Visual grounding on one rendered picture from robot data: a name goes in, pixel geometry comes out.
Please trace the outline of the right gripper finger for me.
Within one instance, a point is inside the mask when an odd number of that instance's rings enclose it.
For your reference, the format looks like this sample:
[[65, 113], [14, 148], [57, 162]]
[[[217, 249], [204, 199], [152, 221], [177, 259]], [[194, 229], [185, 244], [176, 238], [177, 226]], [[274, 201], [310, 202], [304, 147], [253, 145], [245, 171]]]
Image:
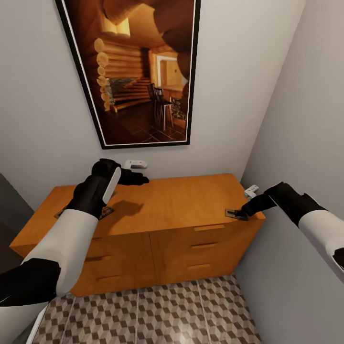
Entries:
[[245, 215], [247, 215], [247, 214], [246, 214], [246, 212], [245, 212], [243, 209], [239, 210], [239, 211], [235, 214], [235, 216], [245, 216]]

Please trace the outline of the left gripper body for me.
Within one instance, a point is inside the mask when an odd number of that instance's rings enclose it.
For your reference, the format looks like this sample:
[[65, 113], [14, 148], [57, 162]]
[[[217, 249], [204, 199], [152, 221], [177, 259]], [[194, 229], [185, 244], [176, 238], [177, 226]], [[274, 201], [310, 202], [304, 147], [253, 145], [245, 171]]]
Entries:
[[127, 180], [122, 184], [122, 185], [138, 185], [138, 186], [142, 186], [142, 177], [143, 174], [142, 173], [134, 173], [131, 172], [129, 170], [126, 170], [128, 176], [127, 176]]

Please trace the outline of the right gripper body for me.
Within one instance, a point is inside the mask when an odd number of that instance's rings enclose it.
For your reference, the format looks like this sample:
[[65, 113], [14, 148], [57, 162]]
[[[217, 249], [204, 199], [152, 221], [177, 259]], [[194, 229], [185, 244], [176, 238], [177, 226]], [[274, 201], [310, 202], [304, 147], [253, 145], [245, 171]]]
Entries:
[[242, 209], [248, 214], [249, 217], [253, 216], [255, 213], [266, 210], [267, 208], [263, 206], [259, 200], [260, 195], [248, 201], [248, 203], [242, 206]]

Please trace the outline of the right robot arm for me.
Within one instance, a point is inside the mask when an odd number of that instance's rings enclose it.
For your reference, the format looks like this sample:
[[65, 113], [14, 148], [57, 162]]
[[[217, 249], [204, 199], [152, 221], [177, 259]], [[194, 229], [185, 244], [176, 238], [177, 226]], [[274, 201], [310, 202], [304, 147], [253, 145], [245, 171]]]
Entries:
[[288, 184], [279, 182], [262, 195], [252, 185], [244, 191], [248, 203], [235, 216], [249, 217], [278, 206], [315, 247], [328, 266], [344, 284], [344, 221], [321, 207], [311, 196], [300, 195]]

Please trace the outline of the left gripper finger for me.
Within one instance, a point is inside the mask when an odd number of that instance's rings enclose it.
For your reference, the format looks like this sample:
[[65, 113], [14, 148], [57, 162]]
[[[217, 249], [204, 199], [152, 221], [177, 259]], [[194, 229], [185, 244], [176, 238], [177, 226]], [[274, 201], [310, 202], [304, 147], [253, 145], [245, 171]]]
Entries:
[[147, 177], [142, 177], [142, 185], [143, 184], [146, 184], [146, 183], [149, 183], [149, 179]]

